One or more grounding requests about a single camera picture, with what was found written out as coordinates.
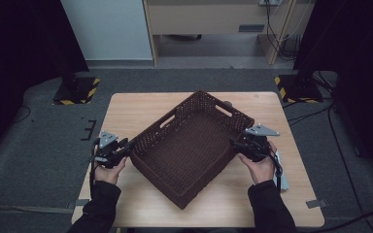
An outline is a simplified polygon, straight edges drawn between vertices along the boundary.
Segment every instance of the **wall outlet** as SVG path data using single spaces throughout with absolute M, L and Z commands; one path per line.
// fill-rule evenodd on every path
M 269 5 L 270 6 L 278 6 L 281 4 L 283 0 L 269 0 Z M 260 6 L 266 6 L 266 0 L 259 0 L 259 5 Z

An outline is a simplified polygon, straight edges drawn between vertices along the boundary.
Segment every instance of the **gray floor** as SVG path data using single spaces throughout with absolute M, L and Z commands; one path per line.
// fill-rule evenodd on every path
M 251 38 L 254 35 L 204 36 L 200 42 L 188 43 L 166 38 L 157 67 L 91 69 L 101 82 L 87 105 L 53 105 L 51 99 L 60 79 L 28 89 L 23 105 L 30 108 L 30 115 L 14 123 L 0 143 L 0 206 L 67 209 L 68 203 L 78 197 L 87 168 L 91 142 L 81 140 L 87 136 L 85 128 L 90 127 L 89 120 L 96 120 L 97 135 L 114 93 L 198 89 L 277 92 L 273 78 L 291 74 L 292 63 L 278 60 L 268 66 L 259 45 Z M 324 75 L 335 83 L 336 75 Z M 319 111 L 330 103 L 295 104 L 285 108 L 285 113 L 291 119 Z M 27 114 L 22 108 L 17 119 Z M 356 157 L 342 120 L 334 113 L 331 117 L 363 211 L 371 212 L 373 161 Z M 323 228 L 360 216 L 326 112 L 298 122 L 291 130 L 317 197 L 328 203 L 322 208 Z M 71 214 L 0 212 L 0 232 L 65 232 L 70 219 Z M 361 220 L 335 232 L 371 231 Z

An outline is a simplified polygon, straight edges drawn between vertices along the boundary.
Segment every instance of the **basket handle hole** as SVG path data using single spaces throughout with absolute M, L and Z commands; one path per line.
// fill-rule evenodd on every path
M 232 113 L 229 112 L 228 110 L 224 109 L 223 107 L 221 107 L 219 105 L 216 105 L 215 108 L 218 109 L 219 111 L 221 111 L 222 113 L 224 113 L 225 115 L 227 115 L 229 117 L 232 117 Z
M 172 115 L 171 117 L 167 118 L 165 121 L 163 121 L 159 127 L 160 128 L 164 128 L 164 127 L 168 127 L 169 125 L 171 125 L 171 121 L 175 118 L 175 115 Z

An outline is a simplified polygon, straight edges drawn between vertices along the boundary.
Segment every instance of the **wicker basket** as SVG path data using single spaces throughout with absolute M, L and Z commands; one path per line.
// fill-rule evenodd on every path
M 197 91 L 134 138 L 134 166 L 179 208 L 234 157 L 229 136 L 254 120 L 214 96 Z

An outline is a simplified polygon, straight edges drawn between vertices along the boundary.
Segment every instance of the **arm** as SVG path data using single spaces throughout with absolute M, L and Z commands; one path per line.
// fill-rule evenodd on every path
M 248 196 L 253 206 L 256 232 L 297 232 L 292 216 L 272 180 L 251 186 Z
M 277 150 L 272 142 L 270 145 L 272 151 Z M 247 165 L 255 183 L 248 189 L 248 195 L 254 211 L 256 232 L 297 232 L 292 216 L 272 181 L 274 164 L 270 158 L 266 157 L 259 162 L 252 162 L 243 154 L 238 156 Z
M 109 232 L 115 220 L 120 189 L 110 183 L 95 182 L 93 199 L 68 232 Z
M 119 172 L 126 158 L 112 169 L 98 165 L 95 168 L 93 199 L 84 206 L 83 215 L 72 225 L 73 232 L 109 232 L 116 216 L 116 205 L 120 189 L 116 186 Z

